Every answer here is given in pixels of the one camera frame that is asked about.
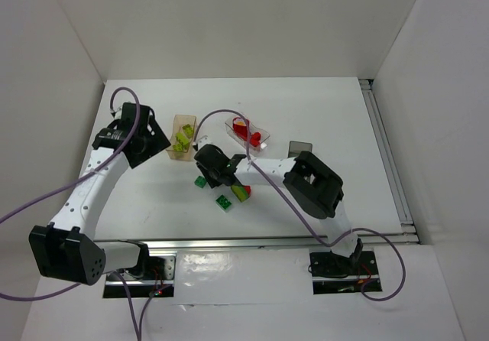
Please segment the lime 2x4 lego brick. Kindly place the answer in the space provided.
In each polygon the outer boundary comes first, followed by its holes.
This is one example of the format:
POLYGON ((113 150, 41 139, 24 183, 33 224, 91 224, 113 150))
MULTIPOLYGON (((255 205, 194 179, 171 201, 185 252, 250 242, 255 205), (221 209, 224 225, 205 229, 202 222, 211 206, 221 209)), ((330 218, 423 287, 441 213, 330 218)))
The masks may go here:
POLYGON ((175 142, 173 150, 176 152, 187 152, 190 147, 190 140, 182 133, 177 132, 174 136, 175 142))

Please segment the lime 2x2 lego brick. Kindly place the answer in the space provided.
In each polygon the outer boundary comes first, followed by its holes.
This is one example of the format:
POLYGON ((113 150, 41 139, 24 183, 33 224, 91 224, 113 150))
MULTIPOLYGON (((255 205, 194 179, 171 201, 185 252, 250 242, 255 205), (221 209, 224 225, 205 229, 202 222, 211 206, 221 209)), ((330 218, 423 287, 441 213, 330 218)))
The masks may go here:
POLYGON ((183 133, 187 138, 192 138, 194 136, 193 127, 190 124, 186 124, 182 127, 183 133))

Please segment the lime red striped arch lego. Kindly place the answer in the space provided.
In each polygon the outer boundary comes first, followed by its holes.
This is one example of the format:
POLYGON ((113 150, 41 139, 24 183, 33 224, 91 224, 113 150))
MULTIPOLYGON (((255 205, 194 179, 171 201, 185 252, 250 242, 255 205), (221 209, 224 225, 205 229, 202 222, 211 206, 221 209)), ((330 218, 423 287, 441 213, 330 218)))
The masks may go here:
POLYGON ((233 185, 230 187, 230 189, 240 203, 248 200, 251 196, 250 186, 233 185))

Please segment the red 2x4 lego brick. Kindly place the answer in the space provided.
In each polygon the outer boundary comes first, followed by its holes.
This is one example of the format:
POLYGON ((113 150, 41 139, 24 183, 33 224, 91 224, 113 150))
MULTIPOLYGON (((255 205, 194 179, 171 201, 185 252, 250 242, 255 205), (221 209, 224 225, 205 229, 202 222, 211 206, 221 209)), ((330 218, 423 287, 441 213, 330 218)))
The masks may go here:
POLYGON ((253 149, 260 150, 261 149, 261 143, 262 143, 261 133, 260 132, 254 132, 250 138, 250 145, 253 147, 253 149))

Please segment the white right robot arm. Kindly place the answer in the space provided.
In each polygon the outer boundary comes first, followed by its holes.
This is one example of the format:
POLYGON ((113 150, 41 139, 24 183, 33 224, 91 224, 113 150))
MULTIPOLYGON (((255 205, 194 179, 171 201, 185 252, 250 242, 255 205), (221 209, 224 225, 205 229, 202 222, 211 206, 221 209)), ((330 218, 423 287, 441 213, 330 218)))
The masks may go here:
POLYGON ((296 214, 311 236, 350 268, 358 265, 363 243, 343 207, 343 180, 312 152, 294 158, 227 157, 212 143, 198 142, 196 166, 209 185, 219 187, 268 185, 296 214))

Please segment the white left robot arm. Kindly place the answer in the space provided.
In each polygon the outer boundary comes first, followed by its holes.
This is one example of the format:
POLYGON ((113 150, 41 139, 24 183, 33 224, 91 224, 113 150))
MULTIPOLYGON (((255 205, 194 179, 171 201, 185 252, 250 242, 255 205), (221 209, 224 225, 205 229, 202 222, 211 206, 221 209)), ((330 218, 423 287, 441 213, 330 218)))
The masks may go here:
POLYGON ((47 278, 93 285, 104 274, 128 271, 146 275, 151 260, 147 245, 135 240, 96 243, 96 227, 120 177, 170 146, 149 106, 126 102, 115 119, 95 137, 84 175, 47 226, 29 234, 40 274, 47 278))

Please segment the dark green 2x2 lego brick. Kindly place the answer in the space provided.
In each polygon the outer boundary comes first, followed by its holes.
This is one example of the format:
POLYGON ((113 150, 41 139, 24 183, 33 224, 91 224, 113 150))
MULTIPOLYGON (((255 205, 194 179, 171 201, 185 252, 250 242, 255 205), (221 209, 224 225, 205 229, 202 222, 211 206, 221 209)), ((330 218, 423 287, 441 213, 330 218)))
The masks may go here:
POLYGON ((194 184, 199 188, 204 188, 207 184, 207 180, 204 178, 204 176, 198 176, 194 180, 194 184))

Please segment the tan translucent plastic container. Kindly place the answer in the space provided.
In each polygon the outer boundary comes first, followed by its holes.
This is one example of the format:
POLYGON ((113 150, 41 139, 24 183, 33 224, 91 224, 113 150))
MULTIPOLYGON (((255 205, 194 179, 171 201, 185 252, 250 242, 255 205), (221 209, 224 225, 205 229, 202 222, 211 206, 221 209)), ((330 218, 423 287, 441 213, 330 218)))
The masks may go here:
POLYGON ((194 115, 175 115, 170 147, 167 149, 169 158, 175 161, 190 161, 193 157, 193 141, 195 138, 197 118, 194 115))

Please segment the dark green printed lego brick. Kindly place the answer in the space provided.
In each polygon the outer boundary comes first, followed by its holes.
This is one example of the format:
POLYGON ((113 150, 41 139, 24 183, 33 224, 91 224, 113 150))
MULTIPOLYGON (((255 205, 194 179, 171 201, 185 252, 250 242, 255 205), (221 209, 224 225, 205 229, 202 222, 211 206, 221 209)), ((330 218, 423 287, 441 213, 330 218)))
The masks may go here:
POLYGON ((232 202, 225 195, 219 196, 215 201, 224 211, 228 211, 232 206, 232 202))

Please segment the clear plastic container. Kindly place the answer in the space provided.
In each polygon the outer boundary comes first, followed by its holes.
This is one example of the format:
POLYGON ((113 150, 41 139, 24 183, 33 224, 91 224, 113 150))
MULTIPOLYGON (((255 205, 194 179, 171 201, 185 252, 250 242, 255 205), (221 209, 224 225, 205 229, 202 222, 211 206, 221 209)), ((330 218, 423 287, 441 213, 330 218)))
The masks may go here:
POLYGON ((248 137, 246 139, 243 139, 239 136, 237 136, 233 129, 232 129, 232 120, 233 118, 235 117, 239 117, 239 116, 231 116, 229 117, 226 121, 225 121, 225 129, 228 133, 228 135, 233 139, 235 140, 238 144, 240 144, 243 148, 246 148, 247 145, 249 145, 249 151, 251 154, 253 155, 258 155, 260 153, 262 153, 267 147, 268 147, 268 140, 270 138, 270 134, 262 129, 262 128, 258 128, 256 127, 255 125, 253 125, 249 120, 246 121, 246 124, 247 124, 247 127, 248 127, 248 137), (251 135, 254 133, 254 132, 260 132, 261 135, 262 135, 262 143, 261 143, 261 149, 260 150, 255 150, 253 149, 253 147, 250 145, 250 138, 251 138, 251 135))

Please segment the grey translucent plastic container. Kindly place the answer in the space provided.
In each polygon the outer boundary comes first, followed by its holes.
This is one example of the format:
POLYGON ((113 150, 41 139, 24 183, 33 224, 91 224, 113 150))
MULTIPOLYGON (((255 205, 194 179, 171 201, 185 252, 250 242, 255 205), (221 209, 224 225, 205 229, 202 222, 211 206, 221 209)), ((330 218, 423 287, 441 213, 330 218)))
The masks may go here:
POLYGON ((303 142, 303 141, 290 141, 287 157, 296 158, 303 151, 312 152, 313 144, 309 142, 303 142))

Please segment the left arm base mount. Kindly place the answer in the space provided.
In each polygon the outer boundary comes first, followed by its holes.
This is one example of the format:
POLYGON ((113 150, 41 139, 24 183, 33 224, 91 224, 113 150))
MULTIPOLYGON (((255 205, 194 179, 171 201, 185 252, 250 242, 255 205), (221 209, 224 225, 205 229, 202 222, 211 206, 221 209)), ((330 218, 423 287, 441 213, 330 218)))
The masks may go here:
MULTIPOLYGON (((129 269, 120 269, 117 273, 126 281, 132 298, 142 299, 149 296, 170 298, 174 296, 175 291, 176 255, 152 255, 143 274, 133 274, 129 269)), ((123 282, 118 275, 114 273, 106 275, 102 297, 104 299, 127 297, 123 282)))

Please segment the aluminium mounting rail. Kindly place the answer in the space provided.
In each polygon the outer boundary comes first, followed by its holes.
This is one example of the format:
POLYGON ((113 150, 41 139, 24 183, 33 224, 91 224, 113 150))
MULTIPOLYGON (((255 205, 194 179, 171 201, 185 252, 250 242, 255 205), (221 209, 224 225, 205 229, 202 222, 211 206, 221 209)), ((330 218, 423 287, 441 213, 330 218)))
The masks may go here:
POLYGON ((329 251, 314 238, 248 238, 248 239, 179 239, 179 240, 140 240, 148 246, 150 253, 177 253, 183 251, 232 251, 232 250, 281 250, 306 248, 311 252, 329 251))

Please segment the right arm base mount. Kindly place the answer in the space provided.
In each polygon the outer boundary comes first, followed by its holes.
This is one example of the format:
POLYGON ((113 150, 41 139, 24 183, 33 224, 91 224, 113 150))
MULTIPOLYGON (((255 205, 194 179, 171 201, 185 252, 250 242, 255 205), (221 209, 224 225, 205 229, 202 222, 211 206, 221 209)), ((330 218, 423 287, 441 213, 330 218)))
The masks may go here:
POLYGON ((332 252, 310 252, 308 272, 312 276, 313 294, 352 294, 381 292, 382 285, 373 251, 363 251, 352 267, 332 252))

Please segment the aluminium side rail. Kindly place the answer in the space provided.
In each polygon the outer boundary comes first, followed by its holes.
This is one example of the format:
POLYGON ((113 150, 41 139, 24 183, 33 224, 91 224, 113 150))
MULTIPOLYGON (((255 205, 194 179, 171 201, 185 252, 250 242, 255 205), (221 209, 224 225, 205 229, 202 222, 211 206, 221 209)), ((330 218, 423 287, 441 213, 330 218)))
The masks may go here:
POLYGON ((372 90, 373 81, 369 79, 359 79, 358 82, 377 140, 377 146, 379 147, 381 159, 384 164, 390 191, 393 195, 394 205, 402 228, 402 235, 406 237, 406 239, 402 239, 401 242, 419 243, 419 236, 406 200, 403 185, 400 181, 400 175, 393 159, 393 153, 390 149, 380 110, 372 90))

